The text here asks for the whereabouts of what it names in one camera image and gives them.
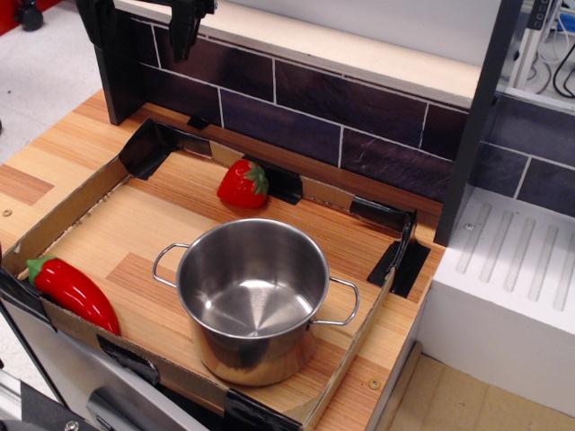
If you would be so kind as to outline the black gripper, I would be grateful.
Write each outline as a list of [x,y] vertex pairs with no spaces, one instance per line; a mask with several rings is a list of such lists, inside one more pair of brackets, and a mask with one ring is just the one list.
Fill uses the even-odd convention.
[[[89,40],[96,48],[106,48],[116,33],[117,13],[112,0],[76,0],[76,7]],[[156,4],[171,6],[170,43],[175,63],[189,57],[199,27],[199,14],[214,14],[217,1],[157,0]]]

